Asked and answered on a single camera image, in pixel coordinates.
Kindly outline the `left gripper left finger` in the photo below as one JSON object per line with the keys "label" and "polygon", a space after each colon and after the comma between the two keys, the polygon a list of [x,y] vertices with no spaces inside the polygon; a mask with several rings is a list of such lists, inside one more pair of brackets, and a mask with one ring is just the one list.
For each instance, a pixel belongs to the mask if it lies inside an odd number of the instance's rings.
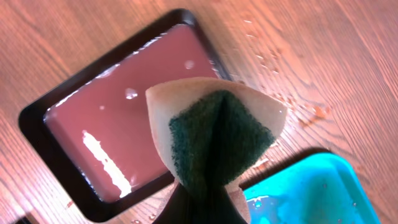
{"label": "left gripper left finger", "polygon": [[199,224],[198,207],[185,187],[177,184],[153,224]]}

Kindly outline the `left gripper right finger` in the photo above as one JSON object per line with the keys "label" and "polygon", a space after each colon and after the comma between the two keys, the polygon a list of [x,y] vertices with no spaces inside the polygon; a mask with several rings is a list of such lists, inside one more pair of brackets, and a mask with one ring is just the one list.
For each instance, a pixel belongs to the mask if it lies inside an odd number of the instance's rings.
{"label": "left gripper right finger", "polygon": [[247,222],[239,214],[233,205],[224,187],[216,187],[208,192],[203,206],[207,224],[246,224]]}

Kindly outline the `green scrubbing sponge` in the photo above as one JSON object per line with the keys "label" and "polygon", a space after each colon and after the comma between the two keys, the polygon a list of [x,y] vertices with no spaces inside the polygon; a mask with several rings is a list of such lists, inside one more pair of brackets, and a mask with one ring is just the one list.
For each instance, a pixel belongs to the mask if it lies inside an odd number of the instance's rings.
{"label": "green scrubbing sponge", "polygon": [[287,108],[239,83],[185,78],[146,91],[155,148],[175,183],[185,187],[205,223],[203,206],[212,188],[224,187],[248,223],[241,175],[280,136]]}

